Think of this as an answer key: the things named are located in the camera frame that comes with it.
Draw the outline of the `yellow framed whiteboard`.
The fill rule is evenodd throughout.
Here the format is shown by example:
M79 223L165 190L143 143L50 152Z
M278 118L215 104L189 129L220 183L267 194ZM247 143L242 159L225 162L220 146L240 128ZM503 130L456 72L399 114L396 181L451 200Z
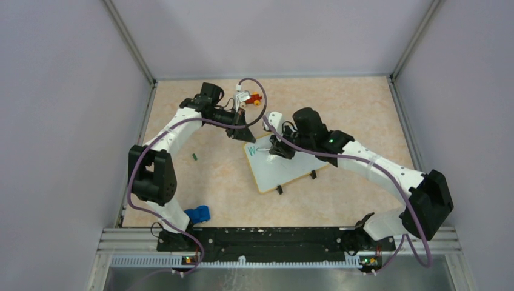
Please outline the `yellow framed whiteboard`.
M317 172L328 166L327 162L304 152L297 152L293 159L288 160L270 155L269 152L255 150L258 147L270 148L270 146L269 135L258 138L255 143L247 142L243 146L259 193L275 191L278 185L283 189L285 184L310 176L312 170Z

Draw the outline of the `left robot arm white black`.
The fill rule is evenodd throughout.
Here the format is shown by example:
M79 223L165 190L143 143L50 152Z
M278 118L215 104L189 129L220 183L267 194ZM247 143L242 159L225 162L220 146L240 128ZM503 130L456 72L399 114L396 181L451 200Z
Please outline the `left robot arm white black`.
M129 150L128 190L145 202L164 228L172 232L171 242L179 250L190 249L195 239L193 232L187 230L190 218L174 197L178 182L173 156L206 123L224 127L229 138L255 141L244 110L251 93L237 85L229 110L218 105L223 96L221 87L203 83L200 93L183 100L171 121L153 139L144 145L133 145Z

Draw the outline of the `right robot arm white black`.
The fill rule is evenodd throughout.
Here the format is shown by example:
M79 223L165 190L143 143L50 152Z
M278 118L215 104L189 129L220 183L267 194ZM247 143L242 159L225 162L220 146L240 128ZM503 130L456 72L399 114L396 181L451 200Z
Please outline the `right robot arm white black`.
M402 206L371 213L357 223L357 245L371 250L380 239L409 234L430 241L454 209L446 177L437 170L428 173L401 166L371 151L353 136L329 130L319 113L304 107L293 114L287 126L279 112L263 117L272 133L272 155L293 159L298 152L314 156L337 168L349 170L395 196Z

